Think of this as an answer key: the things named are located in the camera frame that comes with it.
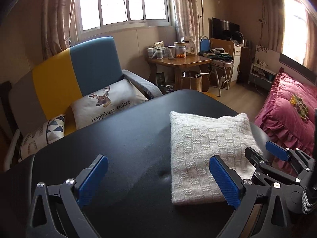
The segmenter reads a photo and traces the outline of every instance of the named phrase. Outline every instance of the television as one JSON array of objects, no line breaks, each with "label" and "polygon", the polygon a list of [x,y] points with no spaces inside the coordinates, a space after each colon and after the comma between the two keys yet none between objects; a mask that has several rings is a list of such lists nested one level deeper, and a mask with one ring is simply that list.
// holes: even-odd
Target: television
[{"label": "television", "polygon": [[209,38],[231,40],[232,33],[236,31],[240,31],[238,24],[226,20],[209,18]]}]

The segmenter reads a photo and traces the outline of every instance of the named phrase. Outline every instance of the wooden floor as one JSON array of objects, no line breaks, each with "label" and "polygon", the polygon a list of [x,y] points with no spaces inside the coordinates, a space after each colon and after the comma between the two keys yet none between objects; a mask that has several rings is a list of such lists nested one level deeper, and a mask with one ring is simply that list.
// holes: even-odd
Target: wooden floor
[{"label": "wooden floor", "polygon": [[[215,87],[210,87],[208,92],[215,95],[219,94]],[[222,89],[222,96],[217,99],[238,113],[246,113],[249,120],[254,122],[255,117],[264,105],[267,95],[262,90],[261,93],[264,95],[261,95],[254,87],[247,84],[233,83],[229,90]]]}]

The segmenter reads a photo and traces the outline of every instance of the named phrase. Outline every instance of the deer illustration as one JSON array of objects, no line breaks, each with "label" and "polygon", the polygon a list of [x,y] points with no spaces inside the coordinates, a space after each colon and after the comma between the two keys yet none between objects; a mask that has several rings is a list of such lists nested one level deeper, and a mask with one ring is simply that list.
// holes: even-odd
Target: deer illustration
[{"label": "deer illustration", "polygon": [[94,93],[92,93],[92,94],[88,95],[87,97],[88,98],[97,98],[98,99],[98,102],[96,104],[97,107],[101,106],[101,105],[103,105],[104,107],[107,107],[111,103],[111,100],[108,97],[109,91],[110,91],[110,86],[107,86],[104,89],[105,94],[103,96],[97,96]]}]

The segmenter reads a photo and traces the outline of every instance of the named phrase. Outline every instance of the white container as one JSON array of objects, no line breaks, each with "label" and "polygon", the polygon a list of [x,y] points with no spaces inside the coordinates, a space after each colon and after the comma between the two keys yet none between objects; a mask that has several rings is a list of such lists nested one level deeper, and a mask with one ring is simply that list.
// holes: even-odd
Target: white container
[{"label": "white container", "polygon": [[156,48],[156,59],[163,59],[163,51],[161,48]]},{"label": "white container", "polygon": [[149,56],[149,58],[152,58],[152,57],[153,57],[155,51],[156,51],[156,48],[155,48],[155,47],[149,47],[149,48],[147,49],[147,55]]},{"label": "white container", "polygon": [[185,42],[175,42],[175,56],[177,57],[178,55],[182,56],[184,55],[183,58],[186,57],[186,43]]}]

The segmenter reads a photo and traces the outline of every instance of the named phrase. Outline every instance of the window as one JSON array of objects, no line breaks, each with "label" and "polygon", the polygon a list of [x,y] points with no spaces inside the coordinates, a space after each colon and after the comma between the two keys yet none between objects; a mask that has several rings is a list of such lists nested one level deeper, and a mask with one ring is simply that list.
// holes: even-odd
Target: window
[{"label": "window", "polygon": [[76,0],[79,39],[123,28],[168,26],[168,0]]},{"label": "window", "polygon": [[307,46],[307,15],[297,0],[285,0],[285,30],[282,54],[303,64]]}]

